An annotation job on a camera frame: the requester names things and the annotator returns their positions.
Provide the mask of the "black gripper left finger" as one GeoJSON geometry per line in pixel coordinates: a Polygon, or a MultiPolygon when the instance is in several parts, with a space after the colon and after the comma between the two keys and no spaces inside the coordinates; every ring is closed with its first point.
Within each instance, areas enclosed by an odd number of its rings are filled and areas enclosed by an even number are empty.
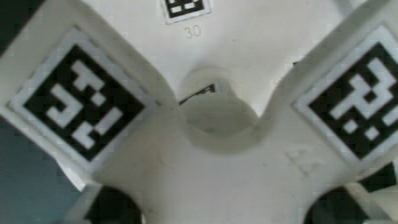
{"type": "Polygon", "coordinates": [[[143,224],[127,195],[104,185],[87,185],[58,224],[143,224]]]}

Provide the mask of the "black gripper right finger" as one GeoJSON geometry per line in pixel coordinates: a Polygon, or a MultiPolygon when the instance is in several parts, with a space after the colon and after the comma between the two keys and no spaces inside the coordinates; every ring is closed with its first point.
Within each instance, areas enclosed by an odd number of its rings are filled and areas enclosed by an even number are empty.
{"type": "Polygon", "coordinates": [[[314,201],[303,224],[398,224],[398,181],[360,181],[314,201]]]}

